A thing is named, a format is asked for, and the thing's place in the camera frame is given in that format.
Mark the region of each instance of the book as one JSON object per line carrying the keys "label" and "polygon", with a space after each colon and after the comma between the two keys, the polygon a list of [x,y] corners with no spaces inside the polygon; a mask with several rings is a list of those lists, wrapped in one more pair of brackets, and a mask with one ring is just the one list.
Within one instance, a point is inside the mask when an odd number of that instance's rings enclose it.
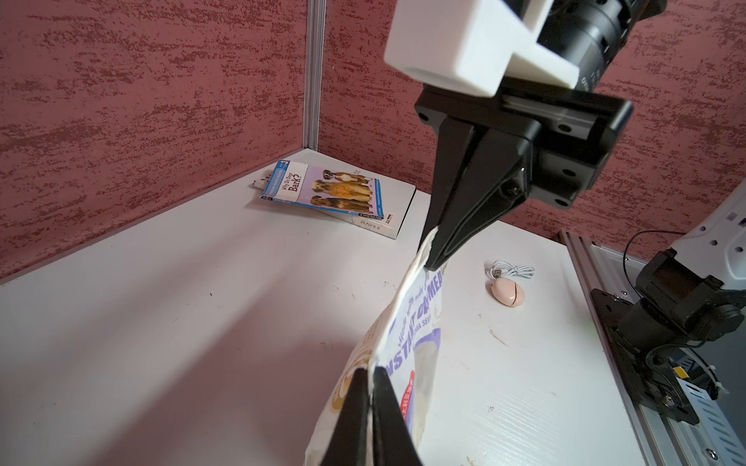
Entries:
{"label": "book", "polygon": [[[354,165],[329,157],[321,152],[312,151],[311,149],[302,149],[295,152],[293,155],[289,155],[286,159],[303,162],[307,165],[324,166],[334,172],[343,171],[350,174],[361,174],[365,177],[378,180],[380,182],[381,198],[383,199],[384,205],[382,219],[360,217],[358,215],[349,215],[347,212],[334,212],[331,210],[317,210],[317,212],[365,228],[366,230],[370,230],[391,239],[396,239],[398,237],[399,231],[404,224],[404,219],[407,217],[412,199],[415,195],[414,185],[379,173],[374,173],[373,171],[359,169]],[[251,183],[251,187],[260,192],[264,192],[270,178],[272,178],[272,173],[274,173],[276,165],[277,163],[272,163],[261,171],[259,177]]]}
{"label": "book", "polygon": [[277,162],[262,198],[378,220],[384,217],[377,178],[296,160]]}

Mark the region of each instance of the dog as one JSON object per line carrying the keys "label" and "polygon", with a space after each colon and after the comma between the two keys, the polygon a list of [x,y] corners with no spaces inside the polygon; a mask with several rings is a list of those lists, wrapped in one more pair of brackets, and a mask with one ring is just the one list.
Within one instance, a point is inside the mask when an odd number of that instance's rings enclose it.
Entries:
{"label": "dog", "polygon": [[329,170],[324,170],[324,179],[325,180],[337,180],[337,181],[351,181],[354,183],[361,183],[361,184],[368,184],[368,178],[362,176],[361,174],[349,174],[345,173],[343,171],[338,171],[337,173],[333,173]]}
{"label": "dog", "polygon": [[326,183],[321,180],[313,182],[311,189],[314,192],[323,192],[333,198],[351,199],[353,201],[370,202],[373,191],[365,185],[342,181],[341,183]]}
{"label": "dog", "polygon": [[353,201],[351,199],[323,198],[321,196],[313,196],[311,198],[311,205],[332,207],[334,209],[350,210],[352,212],[359,213],[370,213],[371,211],[371,204],[362,201]]}

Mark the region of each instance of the black metal bracket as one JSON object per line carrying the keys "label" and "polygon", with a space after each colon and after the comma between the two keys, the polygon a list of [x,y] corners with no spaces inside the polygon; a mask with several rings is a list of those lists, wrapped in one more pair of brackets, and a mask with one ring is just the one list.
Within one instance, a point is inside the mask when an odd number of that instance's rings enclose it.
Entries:
{"label": "black metal bracket", "polygon": [[609,340],[611,354],[624,387],[632,401],[654,409],[675,421],[698,424],[699,417],[676,381],[676,375],[668,362],[660,358],[651,367],[645,361],[646,354],[628,349],[618,334],[619,321],[632,311],[633,304],[600,289],[591,291],[591,299]]}
{"label": "black metal bracket", "polygon": [[415,109],[438,135],[429,270],[529,197],[569,209],[632,115],[629,101],[514,78],[493,98],[425,86]]}
{"label": "black metal bracket", "polygon": [[371,396],[366,369],[354,372],[321,466],[364,466],[369,414],[374,465],[422,466],[386,369],[374,369],[373,387]]}

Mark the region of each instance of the snack bag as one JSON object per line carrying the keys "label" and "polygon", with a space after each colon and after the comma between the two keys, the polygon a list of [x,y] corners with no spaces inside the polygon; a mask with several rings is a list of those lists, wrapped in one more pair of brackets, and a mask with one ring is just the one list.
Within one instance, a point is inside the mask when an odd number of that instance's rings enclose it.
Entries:
{"label": "snack bag", "polygon": [[[352,376],[358,368],[367,369],[369,374],[379,366],[386,369],[412,442],[415,448],[419,446],[440,349],[443,267],[436,271],[424,268],[436,231],[437,228],[430,231],[422,242],[394,299],[352,351],[316,421],[306,449],[306,466],[318,466],[324,458]],[[368,437],[370,443],[370,423]],[[370,455],[367,463],[372,463]]]}

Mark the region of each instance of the black cable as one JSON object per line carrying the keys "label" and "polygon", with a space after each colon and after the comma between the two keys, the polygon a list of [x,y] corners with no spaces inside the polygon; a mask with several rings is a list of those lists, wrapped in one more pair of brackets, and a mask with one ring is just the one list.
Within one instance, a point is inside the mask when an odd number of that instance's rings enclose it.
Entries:
{"label": "black cable", "polygon": [[648,351],[648,354],[645,355],[645,365],[647,365],[653,372],[657,372],[658,375],[663,377],[664,379],[668,379],[668,376],[666,376],[663,372],[661,372],[655,364],[653,364],[653,357],[655,356],[655,353],[657,353],[660,350],[664,350],[666,348],[699,348],[704,344],[704,341],[700,341],[697,344],[681,344],[681,343],[667,343],[667,344],[661,344],[660,346],[656,346],[652,350]]}
{"label": "black cable", "polygon": [[630,284],[633,290],[635,290],[635,293],[639,297],[642,297],[640,295],[640,292],[637,291],[637,288],[632,284],[632,280],[630,280],[630,275],[627,273],[627,251],[629,251],[630,246],[632,245],[632,241],[635,240],[638,236],[642,235],[643,233],[670,233],[671,235],[686,235],[683,231],[670,231],[670,230],[640,230],[637,233],[635,233],[632,238],[630,238],[630,241],[627,242],[627,246],[624,248],[624,254],[621,255],[621,267],[624,269],[624,276],[627,278],[627,282]]}

